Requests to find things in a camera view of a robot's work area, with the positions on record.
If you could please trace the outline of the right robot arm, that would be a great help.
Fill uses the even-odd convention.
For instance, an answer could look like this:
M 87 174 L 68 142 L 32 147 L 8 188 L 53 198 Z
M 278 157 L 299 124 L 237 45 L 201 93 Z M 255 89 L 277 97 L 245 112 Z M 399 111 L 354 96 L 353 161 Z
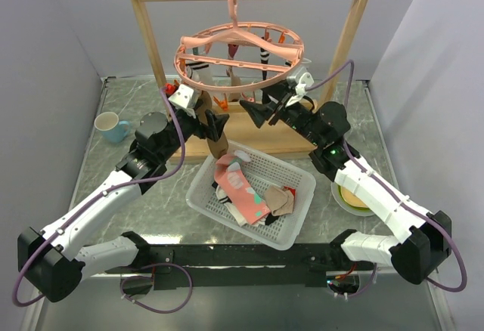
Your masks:
M 257 127 L 286 124 L 314 145 L 313 166 L 330 181 L 359 198 L 390 230 L 389 236 L 346 230 L 334 239 L 332 264 L 345 270 L 356 261 L 393 267 L 406 281 L 422 283 L 451 254 L 451 219 L 432 213 L 403 195 L 378 174 L 344 136 L 351 125 L 346 108 L 328 101 L 312 112 L 301 103 L 290 104 L 288 85 L 269 90 L 268 104 L 242 100 L 240 105 Z

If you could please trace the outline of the white plastic basket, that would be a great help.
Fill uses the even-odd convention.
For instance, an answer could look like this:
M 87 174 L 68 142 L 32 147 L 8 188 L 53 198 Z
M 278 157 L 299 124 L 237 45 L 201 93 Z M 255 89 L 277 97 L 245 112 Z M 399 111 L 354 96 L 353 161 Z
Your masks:
M 271 186 L 295 190 L 293 212 L 270 225 L 256 226 L 270 213 L 264 194 Z M 301 231 L 315 187 L 315 177 L 309 172 L 231 141 L 224 159 L 205 159 L 191 182 L 186 202 L 212 220 L 284 251 Z

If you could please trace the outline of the pink round clip hanger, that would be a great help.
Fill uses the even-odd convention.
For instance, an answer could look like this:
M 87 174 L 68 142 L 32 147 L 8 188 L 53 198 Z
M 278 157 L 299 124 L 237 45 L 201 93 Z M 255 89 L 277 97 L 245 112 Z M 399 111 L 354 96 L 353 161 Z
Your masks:
M 273 23 L 240 21 L 237 0 L 226 1 L 230 21 L 181 37 L 174 57 L 181 82 L 212 94 L 215 105 L 223 111 L 234 100 L 254 102 L 257 91 L 286 79 L 305 54 L 305 45 L 294 31 Z M 262 38 L 266 32 L 270 42 Z M 261 64 L 260 48 L 270 53 L 268 64 Z M 187 77 L 185 66 L 194 61 L 209 64 L 214 85 Z M 268 72 L 265 81 L 263 70 Z

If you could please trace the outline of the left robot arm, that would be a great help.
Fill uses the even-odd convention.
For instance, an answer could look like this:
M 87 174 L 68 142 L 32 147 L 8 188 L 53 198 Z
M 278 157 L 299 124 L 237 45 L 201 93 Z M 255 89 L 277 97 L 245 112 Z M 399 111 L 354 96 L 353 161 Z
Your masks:
M 124 205 L 172 175 L 166 163 L 185 150 L 191 136 L 220 144 L 227 114 L 205 110 L 206 121 L 175 110 L 142 117 L 129 152 L 102 182 L 62 218 L 43 230 L 32 227 L 17 238 L 20 279 L 27 279 L 50 302 L 65 299 L 87 277 L 116 267 L 143 271 L 150 262 L 149 244 L 128 232 L 114 241 L 87 247 L 85 241 Z

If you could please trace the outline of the brown sock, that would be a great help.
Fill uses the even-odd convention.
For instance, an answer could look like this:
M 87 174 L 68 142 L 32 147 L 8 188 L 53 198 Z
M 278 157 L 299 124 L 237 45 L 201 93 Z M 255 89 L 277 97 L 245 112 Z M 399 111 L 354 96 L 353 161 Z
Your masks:
M 217 116 L 212 111 L 212 100 L 206 91 L 202 91 L 195 110 L 197 118 L 203 124 L 206 142 L 210 153 L 214 158 L 219 159 L 228 152 L 228 139 L 223 131 L 224 118 L 227 116 Z

